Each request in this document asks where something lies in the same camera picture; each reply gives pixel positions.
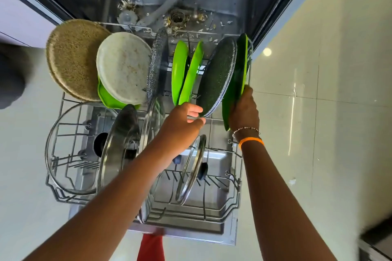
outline tan round lid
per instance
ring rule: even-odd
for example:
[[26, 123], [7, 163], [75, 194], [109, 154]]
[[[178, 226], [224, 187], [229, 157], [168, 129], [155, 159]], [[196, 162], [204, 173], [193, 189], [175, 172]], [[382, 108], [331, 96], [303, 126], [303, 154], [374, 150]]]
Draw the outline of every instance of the tan round lid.
[[110, 31], [87, 20], [69, 20], [58, 25], [46, 43], [46, 58], [52, 78], [68, 94], [83, 101], [100, 101], [96, 56]]

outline dishwasher rack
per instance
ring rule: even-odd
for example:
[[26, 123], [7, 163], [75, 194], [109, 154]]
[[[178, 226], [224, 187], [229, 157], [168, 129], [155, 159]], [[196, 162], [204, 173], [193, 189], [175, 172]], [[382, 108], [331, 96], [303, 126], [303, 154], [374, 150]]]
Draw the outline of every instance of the dishwasher rack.
[[[124, 31], [127, 28], [129, 28], [129, 32], [137, 34], [138, 36], [145, 38], [147, 40], [153, 38], [155, 35], [152, 29], [148, 27], [138, 26], [137, 28], [143, 29], [143, 31], [140, 31], [139, 29], [138, 32], [132, 29], [134, 26], [130, 26], [130, 25], [105, 23], [105, 22], [98, 22], [98, 23], [112, 28], [110, 29], [112, 32]], [[238, 37], [239, 35], [199, 32], [199, 31], [198, 32], [181, 31], [181, 30], [177, 31], [173, 36], [169, 37], [169, 67], [167, 68], [167, 71], [171, 72], [174, 49], [178, 40], [185, 41], [188, 44], [191, 53], [193, 47], [196, 46], [195, 43], [197, 43], [200, 39], [205, 40], [209, 45], [212, 44], [217, 45], [218, 42], [226, 36]], [[253, 53], [253, 45], [252, 42], [249, 40], [248, 77], [250, 76], [250, 72], [251, 72], [250, 66], [251, 66], [252, 53]], [[199, 75], [203, 74], [203, 70], [206, 66], [208, 59], [209, 59], [209, 54], [207, 53], [205, 55], [205, 58], [203, 58], [201, 67], [198, 70]], [[196, 95], [197, 95], [196, 93], [192, 94], [192, 100], [196, 99]], [[165, 108], [173, 107], [173, 103], [171, 101], [170, 85], [167, 85], [167, 88], [165, 89], [162, 98], [165, 100], [164, 101]], [[68, 96], [65, 93], [63, 93], [61, 98], [59, 117], [64, 113], [64, 111], [67, 110], [69, 106], [77, 105], [79, 103], [80, 103], [79, 101], [71, 99], [71, 96]], [[143, 122], [144, 115], [146, 114], [146, 112], [147, 112], [146, 107], [141, 107], [138, 110], [139, 122]], [[180, 204], [175, 202], [174, 194], [175, 194], [175, 190], [177, 189], [179, 180], [182, 180], [182, 182], [184, 182], [186, 178], [181, 175], [182, 172], [181, 168], [177, 169], [177, 166], [171, 164], [167, 169], [165, 169], [158, 176], [158, 178], [155, 180], [153, 184], [153, 187], [150, 190], [150, 193], [148, 194], [148, 197], [146, 199], [146, 204], [149, 212], [146, 221], [142, 221], [140, 219], [138, 219], [138, 221], [142, 223], [156, 225], [157, 223], [161, 223], [163, 219], [176, 218], [176, 219], [209, 222], [209, 223], [223, 223], [234, 209], [239, 208], [240, 195], [241, 195], [242, 163], [243, 163], [241, 152], [240, 149], [238, 148], [238, 144], [234, 142], [232, 138], [230, 138], [229, 133], [226, 132], [224, 133], [228, 136], [228, 138], [226, 139], [225, 142], [226, 144], [224, 146], [213, 147], [212, 145], [210, 145], [211, 139], [214, 139], [214, 137], [212, 136], [214, 132], [213, 128], [219, 126], [223, 127], [222, 116], [220, 115], [219, 117], [216, 117], [215, 114], [219, 114], [219, 112], [214, 112], [210, 117], [206, 118], [207, 122], [205, 127], [207, 130], [206, 135], [208, 136], [208, 142], [205, 149], [205, 155], [207, 154], [207, 162], [208, 160], [213, 160], [214, 156], [231, 155], [229, 169], [224, 171], [223, 173], [219, 169], [217, 169], [215, 172], [212, 171], [212, 173], [208, 171], [207, 176], [202, 181], [199, 181], [197, 179], [191, 192], [196, 194], [199, 198], [200, 196], [202, 196], [202, 200], [194, 201], [192, 199], [188, 199], [187, 202], [185, 202], [185, 204], [181, 206]], [[67, 135], [67, 136], [73, 136], [72, 148], [70, 148], [68, 155], [65, 155], [65, 157], [61, 155], [62, 158], [60, 158], [60, 156], [57, 156], [55, 154], [55, 151], [53, 150], [51, 159], [49, 161], [49, 167], [51, 167], [52, 170], [55, 173], [57, 173], [57, 167], [59, 167], [60, 165], [58, 163], [59, 159], [66, 159], [65, 163], [61, 163], [66, 167], [65, 172], [62, 173], [65, 176], [65, 178], [70, 181], [71, 185], [74, 186], [74, 188], [75, 185], [77, 185], [77, 180], [80, 181], [80, 175], [83, 173], [83, 170], [88, 169], [89, 172], [93, 171], [96, 174], [98, 174], [99, 168], [101, 167], [100, 164], [101, 161], [99, 157], [97, 157], [97, 159], [94, 161], [89, 160], [84, 162], [83, 151], [78, 151], [78, 153], [75, 154], [77, 137], [79, 137], [80, 135], [84, 135], [86, 137], [88, 134], [90, 134], [90, 131], [86, 130], [85, 128], [86, 127], [85, 119], [82, 118], [84, 118], [84, 116], [81, 111], [81, 107], [79, 107], [79, 112], [77, 114], [76, 119], [74, 121], [62, 125], [62, 126], [69, 126], [69, 127], [73, 126], [75, 128], [73, 134]], [[62, 137], [58, 136], [58, 128], [54, 130], [53, 134], [54, 134], [54, 145], [56, 145], [57, 143], [61, 143]], [[73, 161], [74, 157], [79, 157], [80, 159]], [[79, 177], [72, 177], [71, 175], [69, 175], [68, 170], [70, 168], [77, 169], [78, 170], [77, 175]], [[97, 184], [97, 177], [98, 176], [96, 175], [95, 180], [92, 182], [92, 184], [94, 184], [95, 186]], [[95, 194], [88, 194], [88, 195], [70, 194], [65, 189], [55, 184], [54, 181], [51, 179], [49, 173], [47, 174], [46, 177], [46, 185], [51, 188], [52, 193], [56, 201], [58, 202], [85, 205], [95, 196]], [[167, 194], [158, 195], [159, 190], [162, 189], [162, 185], [165, 186], [171, 185], [171, 188], [167, 188], [168, 190]], [[226, 197], [224, 197], [223, 199], [220, 198], [219, 200], [218, 198], [219, 201], [218, 205], [211, 204], [211, 200], [210, 202], [208, 201], [208, 196], [211, 194], [215, 194], [215, 192], [227, 194]]]

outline green plate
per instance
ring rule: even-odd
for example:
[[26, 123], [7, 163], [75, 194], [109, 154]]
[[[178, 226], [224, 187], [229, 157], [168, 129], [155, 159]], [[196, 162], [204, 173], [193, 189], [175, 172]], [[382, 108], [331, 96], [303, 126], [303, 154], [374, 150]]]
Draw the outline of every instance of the green plate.
[[230, 108], [234, 105], [244, 91], [248, 61], [248, 36], [243, 33], [237, 40], [237, 59], [234, 66], [234, 73], [228, 84], [222, 100], [222, 118], [226, 131], [230, 130], [228, 116]]
[[107, 107], [107, 108], [113, 108], [113, 109], [123, 109], [126, 104], [118, 101], [115, 99], [112, 95], [109, 94], [109, 92], [105, 89], [103, 84], [101, 83], [101, 79], [98, 77], [98, 96], [101, 99], [102, 103]]
[[192, 61], [190, 62], [190, 66], [187, 72], [187, 76], [185, 78], [184, 86], [182, 88], [181, 94], [179, 95], [179, 101], [178, 101], [179, 105], [189, 101], [189, 98], [192, 94], [193, 84], [196, 80], [197, 71], [199, 70], [199, 67], [202, 64], [203, 55], [204, 55], [203, 42], [199, 41], [196, 50], [193, 54]]
[[178, 104], [181, 88], [184, 83], [185, 64], [188, 58], [188, 46], [179, 41], [174, 51], [172, 67], [172, 98], [174, 105]]

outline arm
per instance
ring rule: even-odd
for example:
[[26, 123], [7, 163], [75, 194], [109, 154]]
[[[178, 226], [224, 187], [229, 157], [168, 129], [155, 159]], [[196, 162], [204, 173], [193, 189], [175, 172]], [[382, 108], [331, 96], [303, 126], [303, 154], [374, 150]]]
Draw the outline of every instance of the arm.
[[198, 136], [203, 109], [184, 103], [172, 110], [158, 135], [85, 208], [25, 261], [109, 260], [135, 219], [155, 178]]
[[[232, 110], [229, 118], [232, 130], [259, 128], [252, 92], [252, 88], [246, 86]], [[252, 129], [242, 129], [235, 137], [240, 141], [258, 137], [258, 134]], [[242, 155], [263, 260], [336, 260], [280, 176], [265, 147], [258, 141], [247, 141], [242, 145]]]

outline red cloth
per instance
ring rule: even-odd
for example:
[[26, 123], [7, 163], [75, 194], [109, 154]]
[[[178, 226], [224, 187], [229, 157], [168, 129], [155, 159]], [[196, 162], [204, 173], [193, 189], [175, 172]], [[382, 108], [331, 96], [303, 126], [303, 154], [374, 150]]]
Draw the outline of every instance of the red cloth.
[[165, 261], [161, 235], [143, 234], [137, 261]]

